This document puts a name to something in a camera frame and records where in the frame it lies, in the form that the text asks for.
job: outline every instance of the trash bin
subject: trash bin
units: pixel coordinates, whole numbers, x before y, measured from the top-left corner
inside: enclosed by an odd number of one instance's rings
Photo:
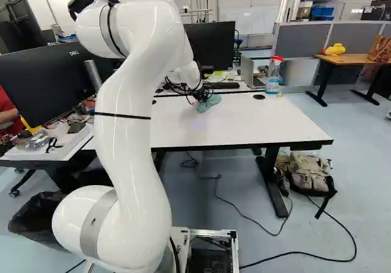
[[[61,192],[36,194],[12,217],[8,224],[9,232],[25,236],[47,247],[67,252],[57,242],[51,228],[54,211],[66,196]]]

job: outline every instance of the water bottle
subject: water bottle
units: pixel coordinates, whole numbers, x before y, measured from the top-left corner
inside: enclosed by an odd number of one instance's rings
[[[280,64],[283,62],[283,57],[272,56],[271,64],[269,67],[268,83],[265,88],[266,94],[278,94],[280,93],[280,83],[282,79],[280,77]]]

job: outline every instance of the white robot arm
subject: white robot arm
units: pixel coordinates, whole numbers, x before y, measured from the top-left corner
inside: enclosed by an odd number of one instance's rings
[[[170,72],[198,88],[199,71],[174,0],[72,0],[69,6],[84,47],[126,60],[103,84],[95,108],[96,151],[114,189],[72,192],[54,213],[53,232],[66,249],[109,270],[155,272],[172,219],[150,151],[152,96]]]

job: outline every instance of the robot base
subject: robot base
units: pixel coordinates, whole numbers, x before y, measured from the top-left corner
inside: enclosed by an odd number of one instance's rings
[[[188,261],[191,263],[191,242],[195,238],[206,239],[206,242],[217,241],[227,243],[230,254],[229,273],[239,273],[239,246],[236,230],[189,230],[185,227],[172,227],[171,238],[176,245],[180,262],[180,273],[189,272]],[[87,263],[83,273],[92,273],[95,264]],[[178,273],[175,270],[175,259],[171,246],[167,246],[163,260],[156,273]]]

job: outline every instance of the gray partition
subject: gray partition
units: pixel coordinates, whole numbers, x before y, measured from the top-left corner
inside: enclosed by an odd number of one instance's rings
[[[382,23],[335,23],[327,43],[342,43],[346,53],[368,53]]]
[[[280,26],[274,55],[312,57],[323,50],[331,24]]]
[[[386,24],[381,34],[385,37],[391,37],[391,24]]]

